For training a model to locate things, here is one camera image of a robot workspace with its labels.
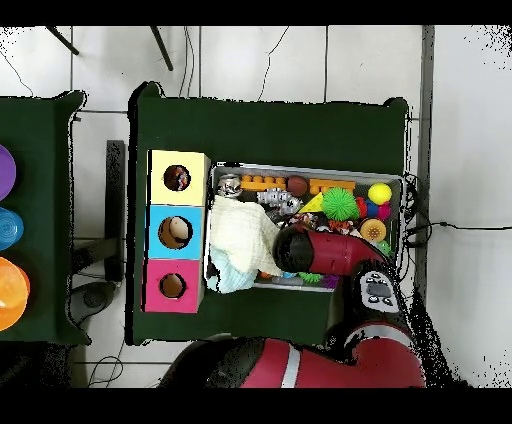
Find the green mat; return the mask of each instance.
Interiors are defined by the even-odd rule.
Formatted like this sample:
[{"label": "green mat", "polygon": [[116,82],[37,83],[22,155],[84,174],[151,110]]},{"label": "green mat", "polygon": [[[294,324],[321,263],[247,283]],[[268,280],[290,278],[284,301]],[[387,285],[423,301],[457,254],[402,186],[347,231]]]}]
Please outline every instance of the green mat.
[{"label": "green mat", "polygon": [[0,256],[20,266],[30,279],[25,313],[0,332],[0,341],[88,343],[69,323],[65,306],[70,253],[70,118],[84,93],[55,99],[0,98],[0,144],[16,161],[15,186],[0,207],[21,216],[21,240]]},{"label": "green mat", "polygon": [[[144,245],[146,152],[196,151],[212,162],[232,161],[345,171],[403,173],[407,103],[245,103],[162,98],[145,83],[130,99],[128,262],[135,260],[133,314],[127,305],[127,340],[195,340],[216,333],[323,342],[328,293],[252,288],[232,294],[206,290],[197,314],[144,313],[140,290]],[[136,178],[131,173],[136,171]],[[135,195],[130,190],[135,183]],[[135,235],[135,250],[130,236]]]}]

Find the shape sorter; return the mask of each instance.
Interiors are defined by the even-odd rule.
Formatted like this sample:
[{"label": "shape sorter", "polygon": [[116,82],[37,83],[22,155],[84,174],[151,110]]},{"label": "shape sorter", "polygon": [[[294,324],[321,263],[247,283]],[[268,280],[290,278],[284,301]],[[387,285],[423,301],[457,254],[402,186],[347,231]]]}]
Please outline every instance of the shape sorter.
[{"label": "shape sorter", "polygon": [[142,311],[196,313],[210,160],[203,153],[149,150]]}]

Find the purple bowl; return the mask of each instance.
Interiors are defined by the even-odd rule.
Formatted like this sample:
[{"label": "purple bowl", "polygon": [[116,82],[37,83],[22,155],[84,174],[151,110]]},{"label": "purple bowl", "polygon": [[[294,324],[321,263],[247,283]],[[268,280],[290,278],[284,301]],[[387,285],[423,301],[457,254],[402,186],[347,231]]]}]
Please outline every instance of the purple bowl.
[{"label": "purple bowl", "polygon": [[16,163],[4,146],[0,144],[0,200],[7,197],[16,180]]}]

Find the black stand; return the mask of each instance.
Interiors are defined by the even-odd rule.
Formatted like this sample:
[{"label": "black stand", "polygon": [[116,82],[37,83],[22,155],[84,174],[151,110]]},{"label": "black stand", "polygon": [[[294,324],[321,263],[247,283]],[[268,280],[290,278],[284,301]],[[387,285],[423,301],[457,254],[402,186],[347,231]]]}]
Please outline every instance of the black stand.
[{"label": "black stand", "polygon": [[162,56],[164,57],[165,64],[167,65],[167,69],[169,71],[173,71],[174,68],[171,63],[171,59],[169,58],[169,54],[167,53],[167,49],[164,46],[164,42],[162,40],[162,37],[160,36],[160,31],[158,31],[158,27],[151,26],[151,31],[153,31],[153,35],[155,36],[156,43],[158,44],[158,48],[160,49],[160,53],[162,53]]},{"label": "black stand", "polygon": [[71,53],[73,53],[74,55],[78,56],[79,52],[77,49],[75,49],[73,47],[73,44],[71,44],[68,40],[66,40],[62,34],[57,31],[57,27],[46,27],[46,29],[48,31],[50,31],[53,35],[55,35],[55,37],[57,37],[57,39],[62,43],[64,44]]},{"label": "black stand", "polygon": [[107,141],[105,238],[75,249],[73,274],[105,260],[105,280],[123,280],[125,156],[126,147],[123,141]]}]

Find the yellow cube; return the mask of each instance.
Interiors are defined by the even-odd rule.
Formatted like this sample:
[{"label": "yellow cube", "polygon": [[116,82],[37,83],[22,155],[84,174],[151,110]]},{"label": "yellow cube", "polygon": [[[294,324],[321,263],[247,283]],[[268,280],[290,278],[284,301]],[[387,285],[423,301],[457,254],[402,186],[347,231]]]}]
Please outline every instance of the yellow cube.
[{"label": "yellow cube", "polygon": [[151,204],[204,206],[209,169],[204,153],[149,150]]}]

